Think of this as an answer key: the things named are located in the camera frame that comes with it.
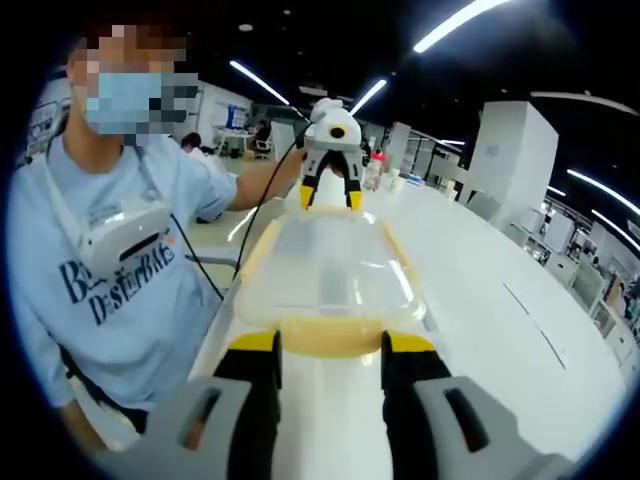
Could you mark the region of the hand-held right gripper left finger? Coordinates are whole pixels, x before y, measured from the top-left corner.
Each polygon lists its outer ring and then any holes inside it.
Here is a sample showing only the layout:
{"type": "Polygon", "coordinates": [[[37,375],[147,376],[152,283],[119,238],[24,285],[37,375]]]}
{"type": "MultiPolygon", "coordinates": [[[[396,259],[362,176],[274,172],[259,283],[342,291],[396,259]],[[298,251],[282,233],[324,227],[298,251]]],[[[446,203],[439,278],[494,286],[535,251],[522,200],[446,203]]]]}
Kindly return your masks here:
{"type": "Polygon", "coordinates": [[[102,456],[113,479],[268,479],[281,420],[280,333],[235,339],[211,376],[159,404],[131,447],[102,456]]]}

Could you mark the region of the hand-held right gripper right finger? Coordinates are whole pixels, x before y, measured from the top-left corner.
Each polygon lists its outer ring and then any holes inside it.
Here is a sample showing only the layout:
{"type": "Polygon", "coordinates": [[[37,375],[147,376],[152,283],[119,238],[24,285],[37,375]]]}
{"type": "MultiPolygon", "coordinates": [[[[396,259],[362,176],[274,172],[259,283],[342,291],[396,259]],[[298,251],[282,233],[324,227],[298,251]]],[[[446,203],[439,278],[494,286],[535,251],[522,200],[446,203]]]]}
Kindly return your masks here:
{"type": "Polygon", "coordinates": [[[570,462],[544,454],[516,416],[466,376],[454,376],[426,338],[381,337],[383,419],[396,479],[564,479],[570,462]]]}

